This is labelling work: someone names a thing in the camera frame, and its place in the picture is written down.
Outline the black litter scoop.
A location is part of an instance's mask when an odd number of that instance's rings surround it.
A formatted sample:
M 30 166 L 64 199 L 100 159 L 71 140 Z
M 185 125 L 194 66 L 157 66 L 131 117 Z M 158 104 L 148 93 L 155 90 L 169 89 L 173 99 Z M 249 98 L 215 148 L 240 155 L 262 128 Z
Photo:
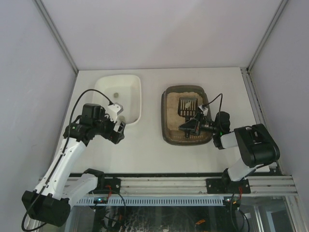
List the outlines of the black litter scoop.
M 193 118 L 197 113 L 197 98 L 180 97 L 178 103 L 178 115 L 185 118 L 185 122 Z

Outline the dark brown litter box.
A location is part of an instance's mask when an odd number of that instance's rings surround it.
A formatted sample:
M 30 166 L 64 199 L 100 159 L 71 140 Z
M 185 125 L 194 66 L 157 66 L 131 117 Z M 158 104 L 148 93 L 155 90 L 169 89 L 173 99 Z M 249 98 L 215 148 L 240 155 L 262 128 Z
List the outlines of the dark brown litter box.
M 196 85 L 178 85 L 168 87 L 161 97 L 161 129 L 165 142 L 170 145 L 203 145 L 211 141 L 212 134 L 202 131 L 199 136 L 185 138 L 179 126 L 185 118 L 178 115 L 180 97 L 197 98 L 197 106 L 208 102 L 204 89 Z

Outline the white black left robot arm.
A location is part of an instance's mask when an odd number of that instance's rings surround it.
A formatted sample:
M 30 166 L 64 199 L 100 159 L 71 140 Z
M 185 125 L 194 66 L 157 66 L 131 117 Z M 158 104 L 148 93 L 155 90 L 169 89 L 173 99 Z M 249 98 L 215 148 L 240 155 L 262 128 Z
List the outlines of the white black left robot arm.
M 82 113 L 66 127 L 60 149 L 44 177 L 33 191 L 24 192 L 25 217 L 43 225 L 61 227 L 82 197 L 95 190 L 108 189 L 105 173 L 91 168 L 84 171 L 76 183 L 68 188 L 65 185 L 75 162 L 92 139 L 100 136 L 115 145 L 124 139 L 126 123 L 117 122 L 122 111 L 118 103 L 110 103 L 107 108 L 93 103 L 83 105 Z

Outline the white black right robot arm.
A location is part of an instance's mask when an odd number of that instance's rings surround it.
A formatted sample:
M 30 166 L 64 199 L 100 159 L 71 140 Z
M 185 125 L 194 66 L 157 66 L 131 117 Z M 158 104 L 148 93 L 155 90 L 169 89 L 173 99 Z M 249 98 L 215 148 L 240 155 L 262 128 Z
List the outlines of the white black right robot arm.
M 266 167 L 280 158 L 280 149 L 264 124 L 243 126 L 230 130 L 230 114 L 218 112 L 214 121 L 198 112 L 193 118 L 179 126 L 179 130 L 198 136 L 210 132 L 213 143 L 219 150 L 236 147 L 240 158 L 225 169 L 223 179 L 239 182 L 256 170 Z

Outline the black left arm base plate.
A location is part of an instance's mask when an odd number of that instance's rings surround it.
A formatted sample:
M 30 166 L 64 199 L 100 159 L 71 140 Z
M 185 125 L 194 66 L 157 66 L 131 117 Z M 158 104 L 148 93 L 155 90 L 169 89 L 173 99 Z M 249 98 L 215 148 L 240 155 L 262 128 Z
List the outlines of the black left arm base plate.
M 116 193 L 120 193 L 120 188 L 121 188 L 121 179 L 112 177 L 112 178 L 102 178 L 98 180 L 96 190 L 106 190 L 108 192 L 115 191 Z

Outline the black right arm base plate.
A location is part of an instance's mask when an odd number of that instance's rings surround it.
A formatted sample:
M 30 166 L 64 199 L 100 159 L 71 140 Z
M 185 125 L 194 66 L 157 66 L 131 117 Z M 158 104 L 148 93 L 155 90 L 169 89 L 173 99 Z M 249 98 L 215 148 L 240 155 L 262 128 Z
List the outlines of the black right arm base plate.
M 238 182 L 229 181 L 225 183 L 221 178 L 207 178 L 206 187 L 208 194 L 251 193 L 248 179 Z

